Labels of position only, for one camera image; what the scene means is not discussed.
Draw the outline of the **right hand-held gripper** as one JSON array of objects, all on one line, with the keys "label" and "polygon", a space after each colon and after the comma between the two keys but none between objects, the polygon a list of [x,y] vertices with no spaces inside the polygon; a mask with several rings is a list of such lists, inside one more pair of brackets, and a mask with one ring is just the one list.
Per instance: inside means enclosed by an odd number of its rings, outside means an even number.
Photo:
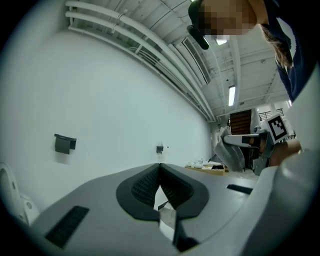
[{"label": "right hand-held gripper", "polygon": [[265,120],[262,126],[256,126],[254,134],[226,135],[223,137],[223,142],[241,148],[253,148],[249,145],[251,137],[265,139],[264,152],[259,153],[259,157],[252,161],[252,170],[256,176],[259,176],[262,170],[269,167],[275,145],[287,137],[287,128],[282,117],[277,114]]}]

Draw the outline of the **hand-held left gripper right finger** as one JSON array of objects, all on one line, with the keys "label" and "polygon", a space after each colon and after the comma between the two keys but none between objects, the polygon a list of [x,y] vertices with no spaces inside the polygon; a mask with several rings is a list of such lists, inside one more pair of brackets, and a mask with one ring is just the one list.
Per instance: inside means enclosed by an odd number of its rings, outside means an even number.
[{"label": "hand-held left gripper right finger", "polygon": [[238,213],[256,186],[256,180],[218,176],[160,164],[160,186],[175,210],[175,228],[163,221],[159,235],[164,244],[204,244]]}]

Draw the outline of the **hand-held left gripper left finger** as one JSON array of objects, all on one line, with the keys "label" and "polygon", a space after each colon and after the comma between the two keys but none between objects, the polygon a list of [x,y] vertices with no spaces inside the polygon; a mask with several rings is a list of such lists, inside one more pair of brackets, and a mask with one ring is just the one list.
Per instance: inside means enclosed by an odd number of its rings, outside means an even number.
[{"label": "hand-held left gripper left finger", "polygon": [[159,164],[92,179],[49,206],[32,225],[48,256],[176,256],[154,209]]}]

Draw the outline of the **grey wiping cloth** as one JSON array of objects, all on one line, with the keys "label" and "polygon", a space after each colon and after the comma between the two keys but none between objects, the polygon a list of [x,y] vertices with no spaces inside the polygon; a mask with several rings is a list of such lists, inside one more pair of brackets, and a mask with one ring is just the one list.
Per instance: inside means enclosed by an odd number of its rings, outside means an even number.
[{"label": "grey wiping cloth", "polygon": [[220,129],[218,142],[214,147],[214,153],[227,166],[231,172],[242,173],[245,166],[245,157],[239,146],[227,144],[224,142],[224,137],[231,135],[230,128],[228,126]]}]

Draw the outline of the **person's right forearm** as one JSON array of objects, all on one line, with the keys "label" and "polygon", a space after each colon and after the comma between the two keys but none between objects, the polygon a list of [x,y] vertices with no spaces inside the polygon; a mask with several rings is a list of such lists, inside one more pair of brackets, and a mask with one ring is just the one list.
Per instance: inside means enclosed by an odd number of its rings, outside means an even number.
[{"label": "person's right forearm", "polygon": [[297,139],[286,140],[275,145],[269,160],[269,166],[279,166],[283,160],[301,150],[301,144]]}]

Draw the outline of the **person's right hand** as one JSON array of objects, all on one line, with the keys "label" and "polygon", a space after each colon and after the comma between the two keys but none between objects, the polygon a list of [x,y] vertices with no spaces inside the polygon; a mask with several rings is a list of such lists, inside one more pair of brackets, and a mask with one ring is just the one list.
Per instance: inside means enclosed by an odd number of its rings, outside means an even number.
[{"label": "person's right hand", "polygon": [[259,152],[262,154],[265,150],[266,140],[261,137],[251,137],[249,139],[249,145],[258,148]]}]

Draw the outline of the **brown slatted cabinet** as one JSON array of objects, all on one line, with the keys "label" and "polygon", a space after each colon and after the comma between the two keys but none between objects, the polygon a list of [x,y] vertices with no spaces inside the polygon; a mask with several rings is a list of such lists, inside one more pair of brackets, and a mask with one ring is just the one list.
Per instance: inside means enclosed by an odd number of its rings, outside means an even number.
[{"label": "brown slatted cabinet", "polygon": [[231,113],[229,128],[232,135],[249,135],[251,133],[252,110]]}]

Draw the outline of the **open cardboard box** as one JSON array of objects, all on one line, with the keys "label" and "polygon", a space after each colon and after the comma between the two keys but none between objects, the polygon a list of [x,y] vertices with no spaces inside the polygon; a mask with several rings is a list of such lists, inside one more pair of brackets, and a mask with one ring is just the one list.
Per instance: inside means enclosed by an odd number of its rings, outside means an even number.
[{"label": "open cardboard box", "polygon": [[210,175],[215,175],[215,176],[224,176],[225,175],[225,166],[223,164],[219,164],[219,165],[204,165],[201,168],[196,168],[196,167],[191,167],[191,166],[186,166],[185,168],[190,169],[190,170],[194,170],[194,171],[198,171],[198,172],[202,172],[202,173],[206,173],[206,174],[210,174]]}]

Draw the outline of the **pile of white items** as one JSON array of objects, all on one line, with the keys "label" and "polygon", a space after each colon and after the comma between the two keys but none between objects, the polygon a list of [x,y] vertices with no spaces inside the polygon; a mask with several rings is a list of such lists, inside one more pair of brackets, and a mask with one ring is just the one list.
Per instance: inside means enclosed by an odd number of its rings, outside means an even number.
[{"label": "pile of white items", "polygon": [[186,168],[194,168],[194,169],[202,169],[206,165],[208,165],[207,161],[198,160],[198,161],[188,162],[185,167]]}]

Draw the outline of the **metal railing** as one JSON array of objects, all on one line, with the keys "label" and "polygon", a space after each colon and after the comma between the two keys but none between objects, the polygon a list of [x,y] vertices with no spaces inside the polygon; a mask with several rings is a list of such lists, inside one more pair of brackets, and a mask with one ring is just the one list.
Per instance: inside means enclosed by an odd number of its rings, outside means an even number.
[{"label": "metal railing", "polygon": [[[276,114],[280,116],[284,116],[283,109],[282,108],[276,109]],[[259,112],[258,116],[259,116],[259,120],[262,122],[271,118],[273,114],[271,113],[271,111],[266,111],[266,112]]]}]

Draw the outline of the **long ceiling light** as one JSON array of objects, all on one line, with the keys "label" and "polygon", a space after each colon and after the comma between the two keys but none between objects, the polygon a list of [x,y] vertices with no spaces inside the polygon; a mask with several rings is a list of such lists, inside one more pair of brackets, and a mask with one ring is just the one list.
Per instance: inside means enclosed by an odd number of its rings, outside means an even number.
[{"label": "long ceiling light", "polygon": [[235,96],[236,96],[236,86],[230,86],[229,88],[229,95],[228,95],[228,106],[231,107],[234,105]]}]

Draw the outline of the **white ceiling air conditioner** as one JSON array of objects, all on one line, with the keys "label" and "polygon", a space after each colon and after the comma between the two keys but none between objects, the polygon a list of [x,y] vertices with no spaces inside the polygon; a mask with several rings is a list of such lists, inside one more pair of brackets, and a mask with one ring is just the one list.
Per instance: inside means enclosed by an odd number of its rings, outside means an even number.
[{"label": "white ceiling air conditioner", "polygon": [[188,37],[185,37],[182,41],[175,44],[174,47],[186,61],[188,67],[191,68],[200,84],[202,86],[208,85],[211,81],[210,72],[201,56],[201,52],[195,44]]}]

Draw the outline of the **white ceramic urinal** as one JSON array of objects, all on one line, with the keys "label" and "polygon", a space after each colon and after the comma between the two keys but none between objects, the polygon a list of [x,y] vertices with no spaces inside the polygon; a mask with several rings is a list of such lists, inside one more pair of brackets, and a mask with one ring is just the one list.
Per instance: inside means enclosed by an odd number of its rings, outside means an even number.
[{"label": "white ceramic urinal", "polygon": [[0,162],[0,199],[9,214],[28,226],[40,215],[31,198],[20,192],[13,172],[4,162]]}]

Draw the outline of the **white ceiling pipe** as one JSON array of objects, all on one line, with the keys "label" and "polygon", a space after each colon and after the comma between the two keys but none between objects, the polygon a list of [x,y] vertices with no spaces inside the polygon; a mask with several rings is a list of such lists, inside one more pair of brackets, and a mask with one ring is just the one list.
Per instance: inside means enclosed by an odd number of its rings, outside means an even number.
[{"label": "white ceiling pipe", "polygon": [[[123,14],[120,14],[118,12],[115,12],[113,10],[110,10],[108,8],[105,8],[105,7],[102,7],[102,6],[98,6],[98,5],[95,5],[95,4],[91,4],[91,3],[86,3],[86,2],[79,2],[79,1],[76,1],[76,0],[67,0],[65,2],[65,5],[67,7],[70,7],[70,8],[80,8],[80,9],[84,9],[84,10],[89,10],[89,11],[93,11],[93,12],[96,12],[96,13],[99,13],[99,14],[103,14],[103,15],[106,15],[106,16],[109,16],[111,18],[114,18],[126,25],[129,25],[131,27],[133,27],[134,29],[136,29],[137,31],[139,31],[140,33],[142,33],[143,35],[145,35],[148,39],[150,39],[151,41],[153,41],[155,44],[156,43],[160,43],[162,46],[166,45],[167,47],[169,47],[162,39],[160,39],[159,36],[157,36],[154,32],[152,32],[151,30],[149,30],[148,28],[146,28],[144,25],[142,25],[141,23],[123,15]],[[168,58],[169,56],[163,52],[163,50],[160,52],[161,54],[163,54],[166,58]],[[199,86],[200,88],[200,83],[196,80],[195,78],[195,75],[193,75],[193,71],[190,69],[190,68],[187,68],[187,70],[190,72],[190,74],[192,75],[192,77],[195,79],[197,85]]]},{"label": "white ceiling pipe", "polygon": [[104,27],[114,29],[120,34],[136,41],[141,46],[145,47],[147,50],[149,50],[155,56],[157,56],[162,61],[162,63],[166,66],[166,68],[168,68],[176,76],[176,78],[190,91],[190,93],[193,94],[195,99],[198,101],[200,106],[204,109],[205,113],[208,115],[208,119],[213,122],[216,120],[196,80],[193,78],[193,76],[188,71],[186,66],[181,62],[181,60],[175,55],[175,53],[172,50],[170,50],[169,47],[167,47],[166,45],[162,46],[159,42],[156,43],[162,49],[162,51],[168,55],[168,57],[165,57],[162,53],[160,53],[158,50],[152,47],[145,40],[135,35],[134,33],[126,30],[125,28],[120,27],[115,23],[112,23],[94,16],[90,16],[87,14],[82,14],[82,13],[73,12],[73,11],[67,11],[65,15],[68,18],[76,18],[76,19],[80,19],[88,22],[93,22],[95,24],[99,24]]}]

